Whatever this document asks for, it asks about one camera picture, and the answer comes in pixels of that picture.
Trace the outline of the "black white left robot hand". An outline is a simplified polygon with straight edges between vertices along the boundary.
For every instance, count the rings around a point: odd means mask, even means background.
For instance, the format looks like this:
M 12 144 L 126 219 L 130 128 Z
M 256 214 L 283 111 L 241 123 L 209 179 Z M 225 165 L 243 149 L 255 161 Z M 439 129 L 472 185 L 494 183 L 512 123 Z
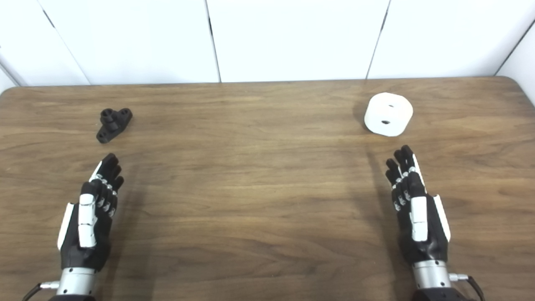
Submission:
M 82 184 L 79 199 L 68 203 L 61 222 L 57 248 L 61 268 L 88 268 L 99 272 L 111 252 L 110 232 L 124 183 L 115 154 L 109 153 Z

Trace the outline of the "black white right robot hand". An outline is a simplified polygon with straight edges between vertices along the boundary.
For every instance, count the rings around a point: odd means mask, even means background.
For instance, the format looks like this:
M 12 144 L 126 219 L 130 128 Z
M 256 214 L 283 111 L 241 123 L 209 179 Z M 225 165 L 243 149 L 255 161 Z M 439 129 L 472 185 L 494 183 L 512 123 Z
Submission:
M 415 153 L 408 145 L 386 160 L 390 197 L 399 225 L 399 248 L 413 265 L 427 260 L 446 262 L 451 231 L 437 194 L 428 193 Z

